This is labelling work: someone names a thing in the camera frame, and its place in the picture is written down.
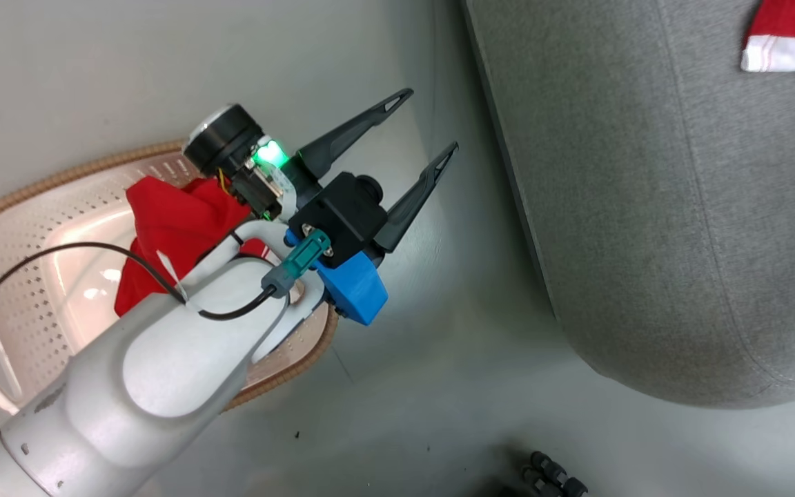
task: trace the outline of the white tag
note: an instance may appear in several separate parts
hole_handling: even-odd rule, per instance
[[[174,264],[171,263],[170,257],[164,255],[164,252],[161,251],[155,251],[155,252],[158,254],[158,259],[161,261],[161,264],[164,265],[165,270],[167,270],[168,274],[170,274],[170,277],[173,277],[174,281],[176,281],[177,285],[174,285],[174,287],[176,287],[177,291],[180,292],[180,295],[183,296],[183,300],[186,301],[186,308],[190,309],[191,311],[199,311],[199,309],[196,308],[195,305],[189,301],[189,294],[186,293],[186,289],[184,289],[183,284],[180,283],[179,277],[177,277],[177,271],[174,270]]]

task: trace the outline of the green led light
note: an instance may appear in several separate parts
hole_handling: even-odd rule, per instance
[[[286,164],[289,160],[290,157],[287,157],[287,154],[281,150],[281,147],[274,139],[268,142],[268,144],[257,148],[256,153],[253,154],[253,161],[256,164],[271,164],[271,166],[278,167],[278,169],[281,169],[281,166]]]

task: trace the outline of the sofa seam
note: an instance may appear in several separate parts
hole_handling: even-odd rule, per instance
[[[689,168],[691,169],[691,178],[693,178],[690,186],[694,193],[693,204],[695,216],[698,218],[698,223],[701,224],[707,234],[703,242],[704,245],[706,245],[706,249],[709,249],[710,258],[713,260],[713,267],[709,267],[709,273],[711,273],[712,279],[716,280],[716,283],[719,285],[720,301],[722,301],[720,303],[721,312],[724,318],[728,318],[728,323],[732,328],[732,334],[735,336],[736,340],[740,342],[741,351],[750,361],[759,367],[761,372],[766,373],[772,380],[779,381],[780,383],[792,382],[795,384],[795,378],[788,378],[780,372],[774,371],[774,368],[769,365],[768,361],[757,355],[753,345],[748,342],[748,337],[738,325],[738,317],[735,314],[735,309],[732,306],[732,299],[729,298],[729,290],[723,279],[723,268],[722,265],[720,265],[720,257],[722,257],[722,254],[720,254],[717,237],[710,227],[710,219],[709,216],[707,216],[707,195],[704,192],[703,186],[701,186],[700,173],[698,172],[698,157],[695,152],[694,140],[691,138],[690,126],[687,122],[687,110],[685,110],[685,102],[683,99],[685,92],[683,90],[682,77],[675,59],[676,53],[671,42],[671,37],[669,36],[667,9],[665,8],[663,0],[654,0],[654,3],[656,3],[656,9],[660,18],[660,30],[662,30],[662,37],[665,39],[665,50],[668,52],[668,61],[669,65],[671,65],[671,72],[673,73],[676,101],[678,101],[678,109],[680,112],[679,121],[681,131],[685,138],[685,145],[687,146],[687,160],[689,161]],[[752,365],[749,364],[748,366],[751,367],[754,372],[757,372]]]

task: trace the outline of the teal connector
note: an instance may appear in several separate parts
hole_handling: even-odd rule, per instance
[[[294,280],[299,279],[330,247],[331,237],[321,230],[313,230],[293,249],[293,252],[290,252],[290,255],[287,255],[281,265]]]
[[[313,230],[302,240],[278,267],[272,268],[262,278],[262,288],[273,286],[272,297],[280,299],[290,293],[291,287],[312,264],[331,247],[331,239],[321,230]]]

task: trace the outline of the white trim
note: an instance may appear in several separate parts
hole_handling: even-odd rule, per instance
[[[747,72],[791,72],[795,70],[795,38],[754,35],[747,38],[741,56]]]

